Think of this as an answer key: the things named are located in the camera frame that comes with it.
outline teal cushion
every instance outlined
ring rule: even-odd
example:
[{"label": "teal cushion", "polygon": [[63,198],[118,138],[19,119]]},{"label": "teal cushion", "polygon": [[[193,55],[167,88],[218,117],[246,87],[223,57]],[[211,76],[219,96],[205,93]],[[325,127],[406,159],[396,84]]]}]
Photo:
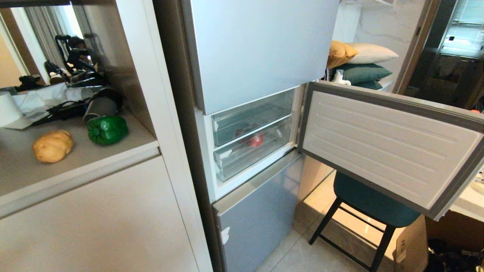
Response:
[{"label": "teal cushion", "polygon": [[352,85],[356,85],[361,82],[379,80],[392,74],[392,72],[374,63],[343,64],[334,69],[344,70],[343,79],[349,80]]},{"label": "teal cushion", "polygon": [[406,227],[420,216],[402,203],[340,172],[334,178],[334,193],[353,208],[394,227]]},{"label": "teal cushion", "polygon": [[378,83],[378,81],[376,81],[376,80],[356,83],[353,86],[372,89],[372,90],[379,90],[379,89],[383,88],[383,86],[380,83]]}]

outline stool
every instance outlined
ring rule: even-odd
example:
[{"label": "stool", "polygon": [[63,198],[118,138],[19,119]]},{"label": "stool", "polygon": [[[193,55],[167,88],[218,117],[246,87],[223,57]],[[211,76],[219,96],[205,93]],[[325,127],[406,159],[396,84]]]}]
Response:
[{"label": "stool", "polygon": [[[342,174],[341,172],[336,173],[333,187],[334,193],[336,194],[336,200],[331,205],[328,213],[324,216],[313,237],[311,237],[311,240],[309,240],[309,244],[313,244],[314,241],[316,241],[316,238],[321,237],[323,240],[357,262],[359,265],[368,269],[370,272],[376,272],[380,266],[381,260],[383,260],[383,256],[385,255],[385,251],[387,250],[388,244],[392,239],[395,229],[397,227],[406,227],[412,224],[420,216],[420,214],[401,204],[400,202],[376,191],[375,189],[372,189],[361,182]],[[364,219],[353,214],[347,209],[340,207],[342,203],[347,204],[368,217],[382,222],[386,225],[385,230],[366,222]],[[350,213],[366,224],[383,232],[383,237],[381,238],[380,245],[377,247],[377,253],[375,254],[375,258],[373,259],[371,266],[361,262],[356,257],[321,234],[338,208]]]}]

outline green bell pepper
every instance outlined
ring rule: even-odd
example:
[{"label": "green bell pepper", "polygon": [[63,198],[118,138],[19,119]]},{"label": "green bell pepper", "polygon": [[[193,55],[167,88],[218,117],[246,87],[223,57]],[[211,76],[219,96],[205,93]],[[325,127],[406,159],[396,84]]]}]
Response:
[{"label": "green bell pepper", "polygon": [[128,125],[121,116],[103,116],[88,121],[88,134],[91,142],[112,145],[128,135]]}]

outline potato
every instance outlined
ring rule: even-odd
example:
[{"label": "potato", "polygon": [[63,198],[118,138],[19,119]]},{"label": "potato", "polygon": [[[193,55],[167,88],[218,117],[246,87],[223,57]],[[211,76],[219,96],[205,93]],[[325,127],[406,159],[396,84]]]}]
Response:
[{"label": "potato", "polygon": [[74,140],[67,130],[54,130],[40,136],[32,145],[35,158],[43,163],[56,163],[69,154]]}]

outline lower refrigerator door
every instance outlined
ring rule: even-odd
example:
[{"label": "lower refrigerator door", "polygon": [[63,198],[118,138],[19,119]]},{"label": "lower refrigerator door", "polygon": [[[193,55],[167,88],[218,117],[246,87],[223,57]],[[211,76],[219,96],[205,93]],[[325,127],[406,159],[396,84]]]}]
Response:
[{"label": "lower refrigerator door", "polygon": [[287,235],[304,158],[292,151],[214,203],[226,272],[253,272]]}]

